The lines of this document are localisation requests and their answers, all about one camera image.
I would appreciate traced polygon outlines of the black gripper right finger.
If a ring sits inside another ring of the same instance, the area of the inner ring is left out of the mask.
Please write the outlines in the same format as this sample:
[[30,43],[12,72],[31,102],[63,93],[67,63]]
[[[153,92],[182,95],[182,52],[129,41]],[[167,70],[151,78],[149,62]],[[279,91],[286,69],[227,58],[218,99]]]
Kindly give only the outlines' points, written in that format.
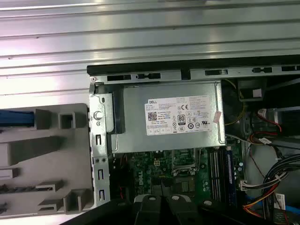
[[165,225],[263,225],[265,221],[242,209],[213,199],[194,203],[188,196],[172,191],[164,182]]

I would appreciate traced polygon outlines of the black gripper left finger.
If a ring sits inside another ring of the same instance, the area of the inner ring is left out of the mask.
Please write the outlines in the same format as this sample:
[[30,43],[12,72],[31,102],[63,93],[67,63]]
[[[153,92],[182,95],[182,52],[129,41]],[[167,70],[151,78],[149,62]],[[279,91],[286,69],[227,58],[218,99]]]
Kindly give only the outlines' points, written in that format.
[[95,207],[64,225],[151,225],[159,224],[161,202],[160,195],[138,195],[133,203],[124,199],[114,199]]

